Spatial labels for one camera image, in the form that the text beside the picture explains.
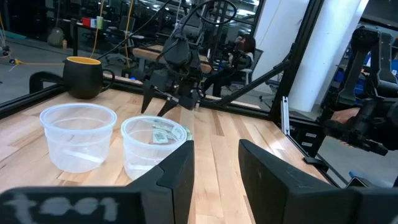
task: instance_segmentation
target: wooden tabletop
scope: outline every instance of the wooden tabletop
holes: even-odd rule
[[[71,174],[50,161],[39,114],[49,106],[91,102],[111,108],[118,115],[109,156],[97,169]],[[140,115],[142,95],[107,90],[92,100],[78,100],[63,93],[0,120],[0,192],[38,185],[126,185],[132,180],[123,169],[121,123]],[[157,114],[164,100],[154,98],[145,114]],[[254,223],[244,191],[238,161],[238,141],[248,139],[293,166],[324,180],[272,122],[246,116],[181,106],[166,118],[190,129],[195,141],[195,185],[190,223]]]
[[[159,50],[159,51],[163,50],[163,46],[161,46],[161,45],[153,45],[148,48],[154,49],[154,50]],[[158,52],[141,49],[139,47],[134,48],[132,50],[132,53],[134,54],[134,56],[136,56],[138,58],[144,58],[144,59],[151,60],[151,61],[156,61],[157,56],[159,56]],[[199,55],[199,59],[201,62],[208,62],[207,57],[204,55]],[[160,62],[164,63],[165,60],[163,58],[161,58]],[[201,63],[200,68],[201,68],[202,72],[204,72],[204,73],[211,72],[211,66],[207,63]]]

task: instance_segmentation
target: black ceramic mug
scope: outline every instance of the black ceramic mug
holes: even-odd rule
[[[112,81],[103,87],[103,72],[112,74]],[[114,82],[114,73],[103,69],[101,62],[86,57],[68,57],[63,68],[63,82],[71,96],[79,99],[91,99],[110,88]]]

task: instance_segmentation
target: transparent plastic container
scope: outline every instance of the transparent plastic container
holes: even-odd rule
[[[116,113],[92,103],[67,103],[40,114],[51,161],[61,170],[87,172],[101,165],[109,152]]]
[[[135,180],[156,166],[187,140],[178,123],[158,116],[136,116],[121,126],[124,169]]]

